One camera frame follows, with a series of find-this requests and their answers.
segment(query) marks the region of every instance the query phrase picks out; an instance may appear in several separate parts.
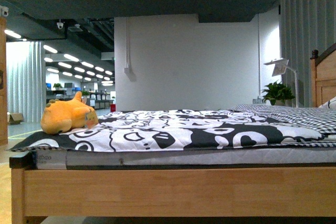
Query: black ceiling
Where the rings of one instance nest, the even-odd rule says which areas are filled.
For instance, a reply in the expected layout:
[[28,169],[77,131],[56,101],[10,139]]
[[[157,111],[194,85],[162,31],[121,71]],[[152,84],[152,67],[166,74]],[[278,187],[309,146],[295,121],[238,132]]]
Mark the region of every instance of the black ceiling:
[[[115,17],[197,14],[201,23],[249,22],[280,0],[0,0],[9,8],[7,28],[29,40],[47,40],[61,52],[97,66],[102,52],[114,51]],[[65,23],[58,29],[56,22]]]

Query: white curtain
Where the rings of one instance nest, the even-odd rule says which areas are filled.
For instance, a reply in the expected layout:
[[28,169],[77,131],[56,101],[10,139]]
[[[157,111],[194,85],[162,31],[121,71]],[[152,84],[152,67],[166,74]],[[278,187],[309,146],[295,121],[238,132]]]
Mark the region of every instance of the white curtain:
[[[336,0],[281,0],[281,56],[298,70],[299,106],[311,105],[311,52],[320,53],[336,42]],[[295,88],[294,74],[284,82]]]
[[6,48],[8,111],[22,113],[25,122],[40,122],[46,103],[41,42],[9,42]]

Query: floor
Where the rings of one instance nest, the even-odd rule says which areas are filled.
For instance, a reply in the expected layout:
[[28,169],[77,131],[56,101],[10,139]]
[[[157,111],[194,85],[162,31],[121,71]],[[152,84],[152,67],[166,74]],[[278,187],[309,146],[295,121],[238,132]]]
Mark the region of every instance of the floor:
[[[97,115],[105,115],[109,110],[97,110]],[[0,146],[0,220],[1,224],[11,224],[11,181],[8,167],[9,157],[15,153],[5,151],[23,140],[32,132],[40,131],[39,123],[21,123],[8,126],[8,145]],[[48,217],[42,224],[250,224],[250,223],[336,223],[330,218],[114,218],[114,217]]]

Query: security camera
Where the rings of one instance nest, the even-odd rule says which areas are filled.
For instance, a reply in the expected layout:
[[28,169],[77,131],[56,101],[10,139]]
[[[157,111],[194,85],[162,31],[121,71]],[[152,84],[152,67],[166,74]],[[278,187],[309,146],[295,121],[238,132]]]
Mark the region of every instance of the security camera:
[[1,15],[0,16],[7,17],[8,16],[8,7],[0,5],[0,9],[1,9]]
[[63,25],[64,25],[64,23],[63,22],[57,22],[57,27],[58,27],[58,29],[62,29],[63,28]]

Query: wooden headboard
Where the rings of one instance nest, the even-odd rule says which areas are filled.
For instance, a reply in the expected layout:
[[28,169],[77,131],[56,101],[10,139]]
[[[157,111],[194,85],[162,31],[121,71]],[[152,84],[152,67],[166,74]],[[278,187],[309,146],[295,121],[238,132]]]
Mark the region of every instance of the wooden headboard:
[[336,43],[320,56],[318,54],[317,50],[313,50],[310,58],[313,107],[336,97]]

